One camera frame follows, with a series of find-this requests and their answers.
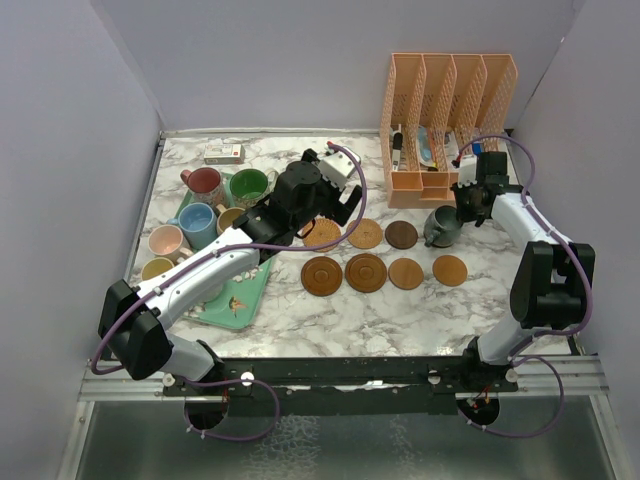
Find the woven rattan coaster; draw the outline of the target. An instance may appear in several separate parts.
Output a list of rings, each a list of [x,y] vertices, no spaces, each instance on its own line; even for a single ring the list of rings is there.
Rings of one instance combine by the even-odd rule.
[[[337,223],[322,217],[309,222],[300,231],[300,236],[306,247],[327,244],[338,239],[341,234],[341,229]]]
[[[372,249],[381,243],[382,238],[380,225],[373,219],[363,218],[349,235],[348,241],[358,249]]]

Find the grey mug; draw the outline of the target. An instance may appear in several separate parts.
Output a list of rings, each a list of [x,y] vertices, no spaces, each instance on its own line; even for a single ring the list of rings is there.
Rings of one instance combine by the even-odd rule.
[[[463,223],[457,217],[457,209],[450,205],[436,208],[424,223],[423,235],[426,247],[448,248],[461,235]]]

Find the dark walnut coaster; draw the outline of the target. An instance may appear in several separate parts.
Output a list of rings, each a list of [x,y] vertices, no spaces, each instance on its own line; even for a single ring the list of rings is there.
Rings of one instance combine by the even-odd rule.
[[[402,220],[390,223],[384,234],[387,243],[400,250],[412,248],[418,241],[416,228],[411,223]]]

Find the brown ringed wooden coaster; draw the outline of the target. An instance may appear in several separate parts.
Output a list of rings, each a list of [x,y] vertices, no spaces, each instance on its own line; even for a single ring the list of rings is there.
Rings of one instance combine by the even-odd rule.
[[[342,280],[341,266],[327,256],[316,256],[308,260],[301,269],[301,283],[314,296],[332,295],[340,288]]]

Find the light brown wooden coaster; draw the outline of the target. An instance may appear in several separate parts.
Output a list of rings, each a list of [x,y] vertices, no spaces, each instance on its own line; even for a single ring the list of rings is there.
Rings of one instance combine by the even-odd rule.
[[[442,255],[433,262],[432,273],[441,284],[456,287],[466,281],[468,270],[460,258],[453,255]]]

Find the tan mug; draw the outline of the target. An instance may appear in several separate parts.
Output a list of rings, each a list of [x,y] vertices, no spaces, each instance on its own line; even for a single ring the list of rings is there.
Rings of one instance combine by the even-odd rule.
[[[225,207],[223,204],[216,206],[217,221],[216,231],[218,235],[221,235],[226,229],[233,225],[233,222],[238,219],[243,213],[244,209],[240,207]]]

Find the blue mug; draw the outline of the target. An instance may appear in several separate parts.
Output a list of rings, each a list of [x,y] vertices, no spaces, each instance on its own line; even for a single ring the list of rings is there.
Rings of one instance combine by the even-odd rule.
[[[202,250],[217,238],[216,223],[217,216],[212,207],[200,202],[187,205],[177,217],[168,220],[169,225],[181,229],[196,250]]]

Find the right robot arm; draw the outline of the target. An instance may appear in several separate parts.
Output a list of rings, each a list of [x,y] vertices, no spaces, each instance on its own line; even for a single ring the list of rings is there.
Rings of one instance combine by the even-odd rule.
[[[459,367],[461,383],[481,391],[537,339],[570,335],[590,316],[595,251],[561,234],[526,188],[509,181],[506,153],[465,155],[454,164],[458,177],[451,190],[459,221],[479,227],[491,219],[522,249],[508,316],[469,343]]]

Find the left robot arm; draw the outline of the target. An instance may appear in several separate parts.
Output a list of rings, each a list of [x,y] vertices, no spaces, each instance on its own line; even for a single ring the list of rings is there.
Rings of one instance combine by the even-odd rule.
[[[152,280],[132,287],[112,284],[106,293],[98,348],[109,349],[134,380],[162,372],[183,378],[206,395],[220,385],[221,359],[203,341],[169,334],[173,323],[212,290],[250,271],[281,251],[295,251],[300,230],[322,216],[339,225],[358,225],[367,186],[360,182],[349,199],[340,197],[352,175],[364,174],[349,148],[328,143],[324,156],[306,150],[287,165],[265,199],[197,253]]]

